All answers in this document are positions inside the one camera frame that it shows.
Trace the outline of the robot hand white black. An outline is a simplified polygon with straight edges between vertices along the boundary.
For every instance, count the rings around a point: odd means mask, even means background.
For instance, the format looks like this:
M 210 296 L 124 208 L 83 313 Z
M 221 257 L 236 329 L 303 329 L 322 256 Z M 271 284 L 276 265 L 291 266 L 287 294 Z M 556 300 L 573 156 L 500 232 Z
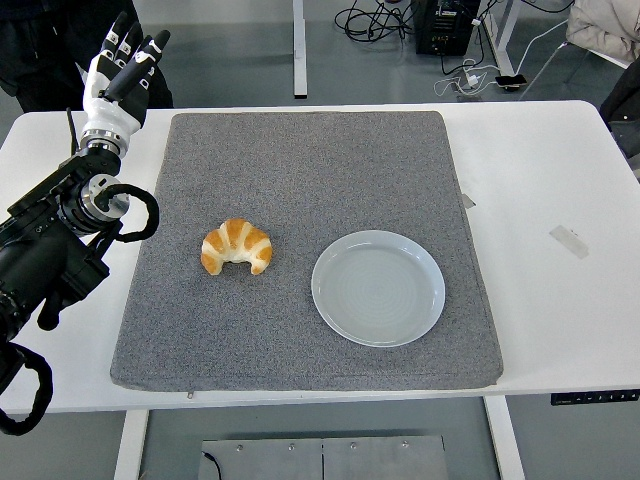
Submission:
M 145 36 L 131 14 L 118 14 L 87 70 L 83 94 L 86 130 L 112 125 L 118 135 L 130 136 L 142 128 L 149 109 L 173 106 L 159 68 L 169 38 L 166 30 Z

